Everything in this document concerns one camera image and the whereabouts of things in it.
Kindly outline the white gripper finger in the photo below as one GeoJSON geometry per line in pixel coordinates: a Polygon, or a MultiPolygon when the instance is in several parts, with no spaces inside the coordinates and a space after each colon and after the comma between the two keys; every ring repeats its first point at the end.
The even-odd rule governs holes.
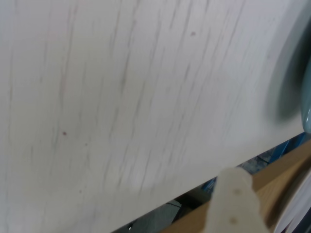
{"type": "Polygon", "coordinates": [[[222,170],[209,202],[206,233],[267,233],[252,176],[240,167],[222,170]]]}

